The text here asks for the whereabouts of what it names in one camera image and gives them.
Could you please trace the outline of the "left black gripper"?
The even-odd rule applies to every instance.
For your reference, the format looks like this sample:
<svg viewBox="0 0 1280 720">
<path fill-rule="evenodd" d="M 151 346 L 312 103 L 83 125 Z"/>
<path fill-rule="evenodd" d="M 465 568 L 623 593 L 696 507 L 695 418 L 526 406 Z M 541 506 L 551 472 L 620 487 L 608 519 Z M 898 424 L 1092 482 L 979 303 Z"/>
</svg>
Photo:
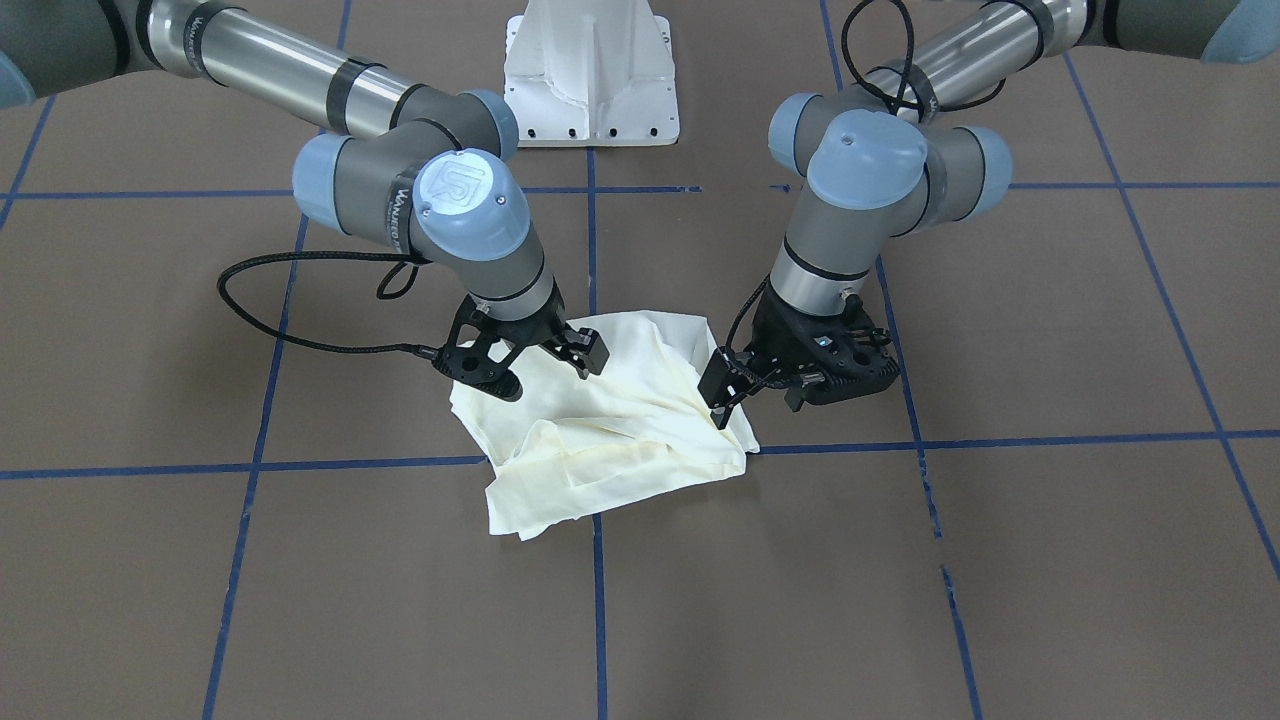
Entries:
<svg viewBox="0 0 1280 720">
<path fill-rule="evenodd" d="M 767 286 L 746 350 L 714 348 L 698 391 L 717 430 L 728 427 L 736 406 L 764 388 L 762 378 L 785 391 L 788 406 L 876 395 L 900 377 L 890 343 L 856 293 L 841 299 L 835 315 L 814 316 L 791 307 Z"/>
</svg>

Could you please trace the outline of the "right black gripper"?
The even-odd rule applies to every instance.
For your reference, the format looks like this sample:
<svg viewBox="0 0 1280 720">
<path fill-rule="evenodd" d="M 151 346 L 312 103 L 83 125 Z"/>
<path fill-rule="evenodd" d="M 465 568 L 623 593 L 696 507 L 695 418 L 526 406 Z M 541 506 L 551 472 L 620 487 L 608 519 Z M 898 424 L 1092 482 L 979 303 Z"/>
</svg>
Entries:
<svg viewBox="0 0 1280 720">
<path fill-rule="evenodd" d="M 431 365 L 443 375 L 506 402 L 522 396 L 515 359 L 531 347 L 545 350 L 571 365 L 580 379 L 600 375 L 611 357 L 602 336 L 593 328 L 575 329 L 564 316 L 564 301 L 552 295 L 534 314 L 503 322 L 483 313 L 467 297 L 460 305 L 451 333 Z"/>
</svg>

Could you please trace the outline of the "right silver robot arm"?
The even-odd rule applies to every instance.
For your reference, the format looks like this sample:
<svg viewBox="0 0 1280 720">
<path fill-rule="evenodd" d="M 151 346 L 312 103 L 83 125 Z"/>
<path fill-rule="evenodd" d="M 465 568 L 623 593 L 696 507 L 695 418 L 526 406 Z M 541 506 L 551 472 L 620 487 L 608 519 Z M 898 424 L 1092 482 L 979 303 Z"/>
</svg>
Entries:
<svg viewBox="0 0 1280 720">
<path fill-rule="evenodd" d="M 466 295 L 442 346 L 371 345 L 512 402 L 531 347 L 600 374 L 605 341 L 564 318 L 527 197 L 518 138 L 497 94 L 445 94 L 252 15 L 233 1 L 5 1 L 3 106 L 142 70 L 206 79 L 317 127 L 292 193 L 312 223 L 381 245 L 351 261 L 451 269 Z"/>
</svg>

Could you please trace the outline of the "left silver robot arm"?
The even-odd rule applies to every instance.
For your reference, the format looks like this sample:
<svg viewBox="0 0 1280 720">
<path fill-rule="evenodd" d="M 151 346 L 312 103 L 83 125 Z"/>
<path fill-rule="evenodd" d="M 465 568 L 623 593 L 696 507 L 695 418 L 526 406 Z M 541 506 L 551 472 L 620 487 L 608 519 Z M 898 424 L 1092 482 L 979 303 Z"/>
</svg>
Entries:
<svg viewBox="0 0 1280 720">
<path fill-rule="evenodd" d="M 699 389 L 724 429 L 778 389 L 794 411 L 879 393 L 900 377 L 861 287 L 884 245 L 1000 202 L 1012 155 L 992 129 L 934 128 L 1005 81 L 1078 45 L 1251 64 L 1277 49 L 1275 1 L 986 1 L 923 44 L 901 10 L 905 55 L 852 70 L 840 94 L 796 94 L 771 119 L 774 160 L 805 181 L 768 277 L 742 306 L 751 338 L 712 352 Z"/>
</svg>

